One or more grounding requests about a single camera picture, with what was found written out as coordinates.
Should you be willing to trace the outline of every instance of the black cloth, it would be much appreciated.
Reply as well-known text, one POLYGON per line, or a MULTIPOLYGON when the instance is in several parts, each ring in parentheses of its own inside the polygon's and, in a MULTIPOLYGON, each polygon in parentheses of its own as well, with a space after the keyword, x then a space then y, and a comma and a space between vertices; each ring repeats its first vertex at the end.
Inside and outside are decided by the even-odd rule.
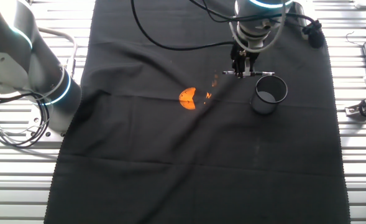
MULTIPOLYGON (((136 5, 165 45, 232 40, 227 24, 189 1, 136 5)), ((232 14, 230 5, 212 7, 232 14)), ((348 223, 327 48, 311 49, 288 26, 260 54, 256 70, 275 71, 289 88, 270 116, 249 105, 258 77, 221 75, 230 50, 161 49, 140 33, 128 0, 97 0, 83 99, 45 223, 348 223), (195 110, 179 102, 187 88, 196 88, 195 110)))

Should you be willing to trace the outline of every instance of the metal table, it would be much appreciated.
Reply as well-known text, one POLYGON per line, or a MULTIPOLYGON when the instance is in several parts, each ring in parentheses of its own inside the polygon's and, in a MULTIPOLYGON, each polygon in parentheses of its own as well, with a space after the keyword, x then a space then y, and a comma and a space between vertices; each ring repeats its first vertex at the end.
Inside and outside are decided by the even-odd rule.
MULTIPOLYGON (((75 75, 78 83, 88 52, 93 7, 94 0, 36 0, 32 5, 38 26, 60 29, 76 37, 80 46, 75 75)), ((344 113, 344 106, 366 98, 361 46, 346 40, 346 35, 354 32, 349 35, 350 41, 360 45, 366 42, 366 11, 356 9, 348 0, 314 1, 314 7, 331 56, 352 223, 366 224, 366 122, 353 121, 344 113)), ((72 45, 59 37, 43 36, 65 63, 72 45)), ((31 109, 25 100, 0 106, 2 125, 16 132, 25 129, 32 119, 31 109)), ((43 223, 59 147, 60 143, 40 145, 26 154, 0 144, 0 224, 43 223)))

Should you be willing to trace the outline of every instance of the black cable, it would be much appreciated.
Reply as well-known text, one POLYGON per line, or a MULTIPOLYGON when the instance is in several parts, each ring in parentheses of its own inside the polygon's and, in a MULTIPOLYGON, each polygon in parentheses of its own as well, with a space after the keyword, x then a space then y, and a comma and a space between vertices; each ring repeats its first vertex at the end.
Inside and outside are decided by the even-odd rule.
MULTIPOLYGON (((208 13, 209 17, 210 17, 214 22, 224 23, 224 22, 230 22, 230 21, 232 21, 232 20, 230 20, 230 19, 225 19, 225 20, 221 20, 221 21, 220 21, 220 20, 215 19, 215 18, 212 16, 212 14, 210 13, 210 11, 209 11, 209 7, 208 7, 208 5, 206 4, 206 0, 202 0, 202 2, 203 2, 203 6, 205 7, 206 12, 208 13)), ((270 20, 271 20, 271 21, 273 21, 273 22, 276 22, 276 23, 281 23, 280 21, 275 20, 275 19, 271 19, 271 18, 270 18, 270 20)), ((294 23, 289 22, 289 21, 285 21, 285 23, 286 23, 286 24, 291 24, 291 25, 293 25, 293 26, 298 26, 298 27, 301 27, 301 28, 304 28, 304 27, 305 27, 305 26, 301 26, 301 25, 299 25, 299 24, 294 24, 294 23)))
POLYGON ((360 103, 358 106, 359 106, 359 113, 360 113, 362 116, 366 117, 366 114, 365 114, 365 112, 364 112, 364 106, 366 106, 366 105, 365 105, 365 100, 362 100, 362 101, 361 101, 361 103, 360 103))
POLYGON ((12 102, 14 100, 21 99, 25 96, 32 96, 32 95, 33 95, 33 93, 26 93, 26 94, 22 94, 22 95, 18 95, 18 96, 13 96, 13 97, 10 97, 10 98, 0 98, 0 103, 12 102))
MULTIPOLYGON (((264 16, 259 16, 259 15, 256 15, 256 16, 244 16, 244 17, 231 17, 231 16, 226 16, 226 15, 223 15, 223 14, 220 14, 212 9, 209 9, 208 7, 206 6, 203 6, 201 5, 200 3, 196 2, 195 0, 189 0, 190 2, 192 2, 193 4, 195 4, 196 6, 200 7, 201 9, 207 11, 208 13, 211 13, 211 14, 214 14, 218 17, 221 17, 223 19, 225 19, 225 21, 223 22, 250 22, 250 21, 256 21, 256 20, 259 20, 259 19, 269 19, 269 18, 275 18, 275 17, 281 17, 282 14, 274 14, 274 15, 264 15, 264 16)), ((301 14, 295 14, 295 13, 286 13, 286 16, 287 17, 295 17, 295 18, 302 18, 302 19, 306 19, 306 20, 309 20, 311 23, 314 23, 315 20, 312 19, 311 17, 308 17, 308 16, 305 16, 305 15, 301 15, 301 14)))
POLYGON ((7 146, 11 146, 11 147, 16 147, 19 149, 27 149, 31 146, 33 146, 34 144, 36 144, 39 139, 45 134, 46 129, 48 128, 48 119, 50 117, 50 113, 48 111, 48 108, 45 104, 45 101, 39 100, 41 99, 42 96, 35 94, 35 93, 30 93, 30 96, 33 96, 38 104, 39 110, 40 110, 40 127, 39 129, 31 136, 31 138, 29 138, 26 141, 20 142, 20 143, 14 143, 14 142, 10 142, 8 139, 6 139, 4 137, 4 133, 2 131, 0 131, 0 142, 3 143, 4 145, 7 146), (27 144, 28 142, 31 142, 29 145, 27 146, 22 146, 23 144, 27 144))
POLYGON ((209 8, 208 8, 208 5, 206 4, 206 0, 202 0, 202 2, 203 2, 203 5, 204 5, 204 6, 205 6, 205 8, 206 8, 206 12, 208 12, 209 17, 210 17, 214 22, 220 22, 220 23, 222 23, 222 22, 228 22, 228 20, 219 21, 219 20, 215 19, 215 18, 212 16, 212 14, 209 12, 209 8))
POLYGON ((153 38, 151 38, 147 32, 144 30, 144 28, 141 26, 141 23, 139 21, 139 18, 137 17, 137 13, 135 10, 135 6, 134 6, 134 0, 130 0, 130 3, 132 5, 132 12, 133 12, 133 16, 134 16, 134 20, 137 24, 137 26, 139 27, 141 33, 143 33, 143 35, 149 40, 151 41, 153 44, 155 44, 158 47, 161 47, 163 49, 167 49, 167 50, 176 50, 176 51, 189 51, 189 50, 199 50, 199 49, 205 49, 208 47, 217 47, 217 46, 222 46, 222 45, 232 45, 234 44, 233 41, 227 41, 227 42, 220 42, 220 43, 215 43, 215 44, 207 44, 207 45, 203 45, 203 46, 198 46, 198 47, 182 47, 182 48, 177 48, 177 47, 169 47, 169 46, 165 46, 162 44, 159 44, 158 42, 156 42, 155 40, 153 40, 153 38))

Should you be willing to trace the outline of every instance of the orange object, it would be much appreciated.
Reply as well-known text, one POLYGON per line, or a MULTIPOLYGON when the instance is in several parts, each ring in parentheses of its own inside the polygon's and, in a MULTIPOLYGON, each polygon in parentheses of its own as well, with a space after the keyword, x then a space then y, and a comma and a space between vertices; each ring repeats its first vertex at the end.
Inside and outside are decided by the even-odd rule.
POLYGON ((191 87, 191 88, 188 88, 188 89, 184 90, 183 92, 181 92, 178 99, 180 100, 180 104, 184 108, 186 108, 188 110, 195 110, 195 103, 193 100, 195 91, 196 91, 196 88, 191 87))

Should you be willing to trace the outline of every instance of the white cable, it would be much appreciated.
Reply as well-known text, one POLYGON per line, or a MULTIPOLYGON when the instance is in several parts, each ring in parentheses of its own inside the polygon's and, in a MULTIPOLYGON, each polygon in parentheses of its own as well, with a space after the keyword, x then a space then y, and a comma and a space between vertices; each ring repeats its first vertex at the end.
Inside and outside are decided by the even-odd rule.
POLYGON ((41 95, 39 93, 36 93, 38 95, 41 95, 42 97, 41 98, 38 98, 36 100, 43 100, 43 99, 46 99, 48 96, 50 96, 51 94, 53 94, 56 90, 58 90, 58 88, 61 86, 61 84, 63 83, 64 81, 64 77, 65 77, 65 68, 64 66, 61 66, 62 70, 63 70, 63 74, 61 75, 61 79, 60 81, 58 82, 57 86, 54 87, 54 89, 52 89, 50 92, 47 92, 46 94, 44 95, 41 95))
POLYGON ((230 25, 230 29, 232 32, 232 35, 234 36, 235 41, 240 45, 240 47, 242 47, 244 50, 250 52, 250 53, 261 53, 264 52, 268 49, 270 49, 272 46, 274 46, 274 44, 277 42, 277 40, 280 38, 280 36, 282 35, 282 30, 283 27, 285 26, 285 19, 286 19, 286 4, 285 4, 285 0, 281 0, 282 1, 282 20, 281 20, 281 24, 278 28, 278 32, 277 34, 275 34, 274 39, 265 47, 261 48, 261 49, 251 49, 247 46, 245 46, 238 38, 237 33, 234 30, 234 26, 232 25, 232 22, 229 22, 228 24, 230 25))
POLYGON ((2 127, 0 127, 0 130, 2 131, 2 132, 6 132, 6 133, 9 133, 9 134, 22 134, 22 133, 24 133, 24 132, 26 132, 26 131, 29 131, 31 128, 41 128, 41 127, 43 127, 43 126, 45 126, 49 121, 50 121, 50 118, 52 117, 52 114, 53 114, 53 112, 54 112, 54 106, 53 106, 53 104, 50 104, 51 106, 52 106, 52 110, 51 110, 51 112, 50 112, 50 115, 49 115, 49 117, 48 117, 48 119, 42 124, 42 125, 40 125, 40 126, 31 126, 31 127, 29 127, 29 128, 27 128, 27 129, 25 129, 25 130, 23 130, 23 131, 21 131, 21 132, 19 132, 19 133, 13 133, 13 132, 10 132, 10 131, 8 131, 8 130, 6 130, 6 129, 3 129, 2 127))
POLYGON ((70 42, 72 42, 73 44, 73 52, 71 55, 71 58, 75 58, 76 57, 76 51, 78 50, 78 44, 76 43, 76 40, 73 36, 64 33, 64 32, 60 32, 58 30, 53 30, 53 29, 49 29, 49 28, 44 28, 44 27, 39 27, 38 28, 39 31, 41 32, 45 32, 47 34, 53 34, 53 35, 57 35, 57 36, 62 36, 64 38, 66 38, 67 40, 69 40, 70 42))
POLYGON ((39 27, 39 31, 45 32, 47 34, 53 34, 53 35, 64 37, 73 44, 73 51, 72 51, 71 57, 68 59, 68 63, 67 63, 67 67, 71 71, 70 75, 73 78, 73 74, 75 73, 75 57, 76 57, 76 52, 78 51, 78 44, 76 43, 75 38, 67 33, 60 32, 58 30, 49 29, 49 28, 44 28, 44 27, 39 27))

